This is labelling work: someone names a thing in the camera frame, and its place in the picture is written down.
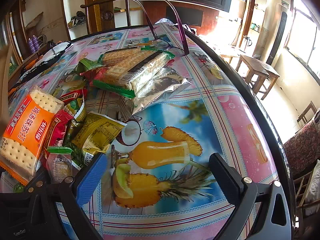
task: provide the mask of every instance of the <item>blue sponge pad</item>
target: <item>blue sponge pad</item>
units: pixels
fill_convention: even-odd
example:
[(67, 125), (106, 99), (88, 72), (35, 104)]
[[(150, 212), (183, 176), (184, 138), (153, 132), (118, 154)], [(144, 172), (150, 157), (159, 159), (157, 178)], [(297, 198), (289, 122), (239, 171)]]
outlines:
[(77, 187), (76, 200), (79, 206), (87, 204), (107, 168), (107, 156), (100, 154)]

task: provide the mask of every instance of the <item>kettle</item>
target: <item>kettle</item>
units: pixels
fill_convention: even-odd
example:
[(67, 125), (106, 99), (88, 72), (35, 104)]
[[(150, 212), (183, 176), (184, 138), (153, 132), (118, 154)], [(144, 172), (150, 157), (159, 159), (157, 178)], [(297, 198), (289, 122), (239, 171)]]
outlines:
[(243, 52), (245, 52), (245, 50), (247, 49), (247, 47), (250, 47), (251, 45), (252, 45), (252, 40), (250, 40), (250, 37), (249, 36), (247, 36), (247, 35), (244, 35), (243, 36), (243, 40), (242, 40), (242, 43), (241, 43), (241, 50), (243, 51)]

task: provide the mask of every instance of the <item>thermos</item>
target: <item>thermos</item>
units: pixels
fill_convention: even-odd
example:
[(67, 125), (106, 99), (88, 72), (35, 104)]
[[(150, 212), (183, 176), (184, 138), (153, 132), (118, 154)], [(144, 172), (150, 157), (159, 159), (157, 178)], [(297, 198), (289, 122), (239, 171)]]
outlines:
[(35, 46), (36, 51), (40, 49), (39, 47), (39, 41), (38, 41), (38, 37), (34, 36), (32, 37), (32, 43)]
[(240, 49), (241, 49), (243, 52), (245, 52), (245, 50), (247, 49), (247, 47), (250, 47), (251, 45), (252, 45), (252, 40), (250, 40), (250, 37), (244, 35)]
[(28, 39), (28, 45), (31, 50), (31, 53), (35, 53), (36, 49), (35, 49), (35, 46), (33, 45), (32, 39), (30, 39), (30, 38)]

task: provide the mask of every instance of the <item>eyeglasses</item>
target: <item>eyeglasses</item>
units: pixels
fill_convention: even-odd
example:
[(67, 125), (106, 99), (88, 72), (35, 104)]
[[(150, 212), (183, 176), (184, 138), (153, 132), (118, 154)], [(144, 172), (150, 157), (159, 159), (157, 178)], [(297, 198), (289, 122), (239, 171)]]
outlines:
[(177, 23), (178, 23), (178, 30), (179, 30), (180, 38), (181, 38), (181, 41), (182, 41), (183, 49), (175, 47), (175, 46), (171, 45), (168, 41), (159, 38), (158, 35), (156, 34), (155, 29), (153, 28), (153, 25), (152, 25), (152, 23), (150, 21), (150, 18), (148, 16), (145, 8), (143, 7), (143, 5), (138, 0), (134, 0), (134, 1), (141, 6), (141, 8), (142, 8), (142, 10), (143, 10), (143, 12), (144, 12), (144, 14), (146, 16), (146, 19), (147, 19), (148, 25), (150, 27), (150, 30), (152, 32), (152, 35), (155, 38), (152, 41), (152, 45), (154, 45), (157, 48), (166, 49), (167, 51), (171, 51), (176, 56), (180, 56), (180, 57), (183, 57), (183, 56), (186, 56), (186, 55), (189, 54), (189, 48), (188, 48), (188, 44), (187, 44), (186, 35), (184, 33), (184, 30), (183, 30), (182, 23), (181, 23), (179, 15), (178, 15), (178, 12), (175, 9), (175, 7), (172, 5), (172, 3), (170, 3), (168, 0), (164, 0), (167, 4), (169, 4), (169, 6), (171, 7), (171, 9), (173, 10), (173, 12), (174, 12), (174, 14), (176, 16)]

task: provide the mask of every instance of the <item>palm tree print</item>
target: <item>palm tree print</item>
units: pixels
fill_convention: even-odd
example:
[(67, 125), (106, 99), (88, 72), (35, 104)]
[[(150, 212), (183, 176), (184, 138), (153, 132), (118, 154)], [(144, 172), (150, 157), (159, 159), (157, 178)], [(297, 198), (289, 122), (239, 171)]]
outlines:
[(180, 123), (187, 124), (190, 121), (201, 122), (203, 115), (208, 115), (208, 111), (205, 108), (203, 102), (199, 100), (191, 101), (187, 106), (179, 106), (176, 104), (169, 104), (174, 107), (185, 109), (189, 111), (189, 114), (180, 120)]

